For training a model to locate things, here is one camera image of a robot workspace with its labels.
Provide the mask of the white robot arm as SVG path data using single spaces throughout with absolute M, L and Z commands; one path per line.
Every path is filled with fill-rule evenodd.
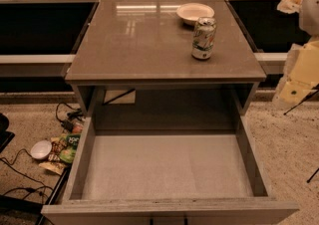
M 287 54 L 273 102 L 282 108 L 300 104 L 319 85 L 319 0 L 281 0 L 277 10 L 299 15 L 299 29 L 310 38 L 292 44 Z

